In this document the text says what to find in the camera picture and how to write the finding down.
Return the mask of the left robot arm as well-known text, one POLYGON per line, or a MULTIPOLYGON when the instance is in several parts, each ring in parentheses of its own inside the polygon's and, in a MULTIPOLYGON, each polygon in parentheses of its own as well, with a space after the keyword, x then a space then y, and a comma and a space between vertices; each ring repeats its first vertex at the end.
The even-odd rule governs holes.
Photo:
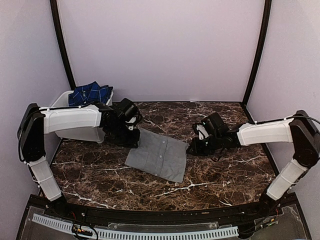
POLYGON ((27 165, 35 183, 51 203, 51 210, 67 218, 70 206, 57 184, 47 160, 45 138, 58 132, 100 129, 112 137, 113 144, 137 148, 142 120, 138 107, 127 98, 116 105, 93 102, 81 106, 40 107, 31 103, 17 130, 18 157, 27 165))

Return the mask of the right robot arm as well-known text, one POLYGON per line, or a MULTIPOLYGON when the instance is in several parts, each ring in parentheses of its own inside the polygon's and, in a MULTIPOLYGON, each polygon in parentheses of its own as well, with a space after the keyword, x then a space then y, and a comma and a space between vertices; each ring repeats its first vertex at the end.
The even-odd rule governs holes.
POLYGON ((268 186, 262 201, 255 205, 255 213, 266 217, 285 192, 320 160, 320 131, 317 120, 304 110, 294 115, 269 121, 252 121, 228 126, 214 112, 192 128, 197 134, 186 152, 193 156, 209 156, 215 151, 255 144, 292 143, 294 154, 275 180, 268 186))

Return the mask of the grey long sleeve shirt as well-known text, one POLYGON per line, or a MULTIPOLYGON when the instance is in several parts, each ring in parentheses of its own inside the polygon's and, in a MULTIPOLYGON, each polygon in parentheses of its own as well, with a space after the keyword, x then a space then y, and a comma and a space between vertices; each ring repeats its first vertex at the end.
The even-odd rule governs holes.
POLYGON ((125 165, 170 182, 182 183, 188 144, 140 128, 138 148, 129 151, 125 165))

